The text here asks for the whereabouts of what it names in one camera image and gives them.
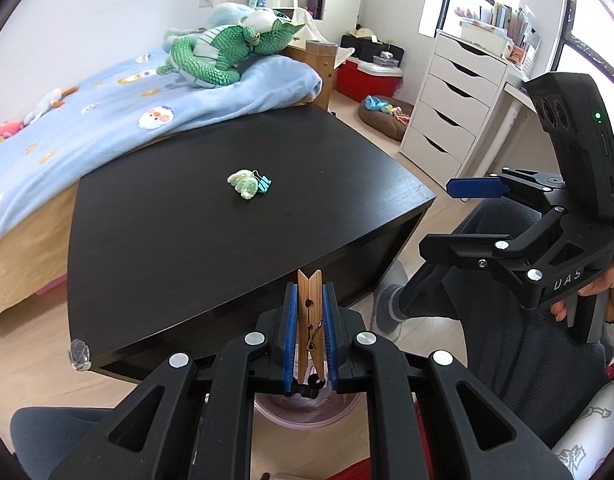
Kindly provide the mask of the white folding chair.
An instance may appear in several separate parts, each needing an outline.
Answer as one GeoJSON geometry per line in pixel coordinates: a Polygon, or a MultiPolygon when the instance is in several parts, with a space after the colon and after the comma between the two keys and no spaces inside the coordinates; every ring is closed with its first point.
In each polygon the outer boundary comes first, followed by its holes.
{"type": "Polygon", "coordinates": [[[332,44],[321,34],[316,20],[306,9],[298,5],[298,0],[292,0],[290,6],[280,6],[280,3],[281,0],[278,0],[278,4],[273,8],[275,13],[283,18],[288,18],[294,25],[301,25],[301,30],[295,32],[294,39],[290,42],[292,47],[305,50],[309,41],[316,42],[317,44],[329,44],[335,50],[333,63],[335,68],[339,68],[339,66],[353,56],[355,53],[354,48],[344,48],[337,44],[332,44]]]}

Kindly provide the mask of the white drawer cabinet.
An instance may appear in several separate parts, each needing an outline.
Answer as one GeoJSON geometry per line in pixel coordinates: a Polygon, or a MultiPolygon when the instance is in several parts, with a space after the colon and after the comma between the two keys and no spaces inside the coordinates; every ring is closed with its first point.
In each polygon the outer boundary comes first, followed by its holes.
{"type": "Polygon", "coordinates": [[[400,153],[438,185],[460,176],[494,111],[508,67],[500,56],[439,32],[400,153]]]}

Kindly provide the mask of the crumpled green white wrapper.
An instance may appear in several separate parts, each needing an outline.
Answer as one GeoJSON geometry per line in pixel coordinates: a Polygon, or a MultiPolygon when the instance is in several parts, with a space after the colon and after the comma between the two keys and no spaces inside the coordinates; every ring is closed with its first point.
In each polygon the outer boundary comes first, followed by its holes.
{"type": "Polygon", "coordinates": [[[258,192],[258,179],[252,170],[241,169],[230,174],[227,182],[243,200],[251,200],[258,192]]]}

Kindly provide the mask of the pink plush toy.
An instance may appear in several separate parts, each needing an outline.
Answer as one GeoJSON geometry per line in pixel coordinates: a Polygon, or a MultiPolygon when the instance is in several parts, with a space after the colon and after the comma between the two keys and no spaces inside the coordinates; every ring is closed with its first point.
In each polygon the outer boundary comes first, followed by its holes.
{"type": "Polygon", "coordinates": [[[24,128],[24,122],[22,120],[9,120],[8,122],[2,122],[0,125],[0,143],[8,140],[12,136],[19,133],[24,128]]]}

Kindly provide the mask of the light blue bed blanket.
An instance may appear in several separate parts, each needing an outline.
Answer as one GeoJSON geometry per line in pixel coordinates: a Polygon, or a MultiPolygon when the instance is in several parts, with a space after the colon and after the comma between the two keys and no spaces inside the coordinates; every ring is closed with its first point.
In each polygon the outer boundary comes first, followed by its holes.
{"type": "Polygon", "coordinates": [[[251,58],[236,84],[216,89],[157,75],[164,60],[155,50],[102,70],[0,143],[0,240],[89,172],[150,141],[310,101],[322,86],[309,65],[279,54],[251,58]]]}

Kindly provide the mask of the wooden clothespin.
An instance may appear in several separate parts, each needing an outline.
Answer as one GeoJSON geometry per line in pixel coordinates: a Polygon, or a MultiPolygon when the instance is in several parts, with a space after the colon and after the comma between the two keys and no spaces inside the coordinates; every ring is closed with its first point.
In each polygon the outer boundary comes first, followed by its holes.
{"type": "Polygon", "coordinates": [[[305,384],[308,371],[313,368],[319,380],[325,379],[325,343],[323,327],[322,272],[307,276],[297,271],[297,380],[305,384]]]}

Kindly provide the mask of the red storage box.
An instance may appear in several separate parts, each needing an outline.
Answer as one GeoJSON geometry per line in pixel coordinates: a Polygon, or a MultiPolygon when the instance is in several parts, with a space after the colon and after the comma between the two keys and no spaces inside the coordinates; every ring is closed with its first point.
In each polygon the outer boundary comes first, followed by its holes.
{"type": "Polygon", "coordinates": [[[403,79],[399,67],[385,67],[351,56],[336,71],[335,88],[361,102],[366,96],[394,96],[403,79]]]}

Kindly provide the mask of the pink plastic trash bin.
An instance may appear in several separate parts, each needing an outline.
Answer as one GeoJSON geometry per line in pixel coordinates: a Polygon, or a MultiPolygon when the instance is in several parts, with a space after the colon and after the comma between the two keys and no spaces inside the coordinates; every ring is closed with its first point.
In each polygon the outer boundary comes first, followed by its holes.
{"type": "Polygon", "coordinates": [[[303,396],[300,392],[284,394],[257,393],[256,411],[274,424],[290,430],[315,430],[336,424],[353,411],[360,399],[359,393],[338,394],[326,379],[319,382],[316,367],[307,359],[306,382],[301,387],[316,388],[316,396],[303,396]]]}

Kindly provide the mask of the light blue binder clip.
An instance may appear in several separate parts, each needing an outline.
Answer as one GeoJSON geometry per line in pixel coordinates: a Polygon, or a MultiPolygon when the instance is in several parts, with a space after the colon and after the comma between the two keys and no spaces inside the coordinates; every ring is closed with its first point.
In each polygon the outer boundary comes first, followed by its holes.
{"type": "Polygon", "coordinates": [[[272,180],[270,180],[263,174],[260,174],[257,170],[253,171],[253,177],[258,182],[258,192],[260,194],[266,194],[270,188],[270,185],[272,184],[272,180]]]}

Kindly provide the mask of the person's dark trouser leg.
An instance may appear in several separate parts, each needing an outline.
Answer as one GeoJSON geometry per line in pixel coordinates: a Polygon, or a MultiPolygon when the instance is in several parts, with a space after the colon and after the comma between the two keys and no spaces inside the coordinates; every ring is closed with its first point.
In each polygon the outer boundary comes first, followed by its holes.
{"type": "Polygon", "coordinates": [[[607,381],[602,344],[574,344],[546,310],[525,310],[481,271],[426,263],[394,297],[408,318],[460,322],[468,369],[548,446],[554,446],[607,381]]]}

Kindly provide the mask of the green plush dragon toy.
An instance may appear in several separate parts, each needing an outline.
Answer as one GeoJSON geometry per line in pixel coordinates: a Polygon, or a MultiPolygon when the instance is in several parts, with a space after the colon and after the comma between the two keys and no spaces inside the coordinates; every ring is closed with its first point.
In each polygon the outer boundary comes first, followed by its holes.
{"type": "Polygon", "coordinates": [[[164,41],[166,61],[159,76],[178,74],[199,88],[226,87],[240,80],[237,66],[252,55],[280,53],[304,28],[274,10],[252,10],[232,24],[201,32],[172,32],[164,41]]]}

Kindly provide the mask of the clear table corner protector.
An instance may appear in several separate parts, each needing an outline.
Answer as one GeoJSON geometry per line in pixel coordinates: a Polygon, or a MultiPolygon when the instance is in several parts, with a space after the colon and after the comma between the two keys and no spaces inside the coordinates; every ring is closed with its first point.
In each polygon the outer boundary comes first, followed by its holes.
{"type": "Polygon", "coordinates": [[[69,344],[68,358],[72,368],[77,372],[85,372],[91,368],[89,346],[81,339],[73,339],[69,344]]]}

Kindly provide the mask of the brown pet bed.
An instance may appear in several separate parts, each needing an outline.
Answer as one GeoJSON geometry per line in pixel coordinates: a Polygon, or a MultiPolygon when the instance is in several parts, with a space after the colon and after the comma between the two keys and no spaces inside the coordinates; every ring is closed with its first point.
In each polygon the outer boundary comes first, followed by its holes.
{"type": "Polygon", "coordinates": [[[394,96],[367,96],[358,106],[358,117],[388,138],[400,142],[414,105],[394,96]]]}

